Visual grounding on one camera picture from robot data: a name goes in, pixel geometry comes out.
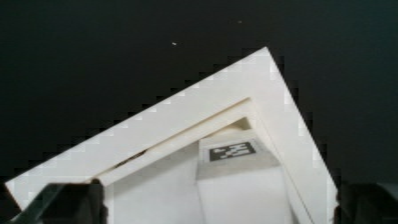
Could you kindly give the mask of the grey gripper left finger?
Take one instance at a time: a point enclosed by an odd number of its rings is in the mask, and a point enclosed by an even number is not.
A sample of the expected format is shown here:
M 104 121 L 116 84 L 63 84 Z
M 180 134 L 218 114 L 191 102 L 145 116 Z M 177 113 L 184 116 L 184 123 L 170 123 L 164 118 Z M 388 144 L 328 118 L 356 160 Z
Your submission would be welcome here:
M 42 188 L 10 224 L 108 224 L 104 187 L 88 183 L 51 183 Z

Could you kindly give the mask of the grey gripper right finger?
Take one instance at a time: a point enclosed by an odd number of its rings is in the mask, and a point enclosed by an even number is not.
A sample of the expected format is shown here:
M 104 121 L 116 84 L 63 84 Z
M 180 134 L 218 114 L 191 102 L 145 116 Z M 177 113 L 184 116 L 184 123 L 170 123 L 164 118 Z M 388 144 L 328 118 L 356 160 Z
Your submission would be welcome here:
M 398 184 L 344 183 L 331 224 L 398 224 Z

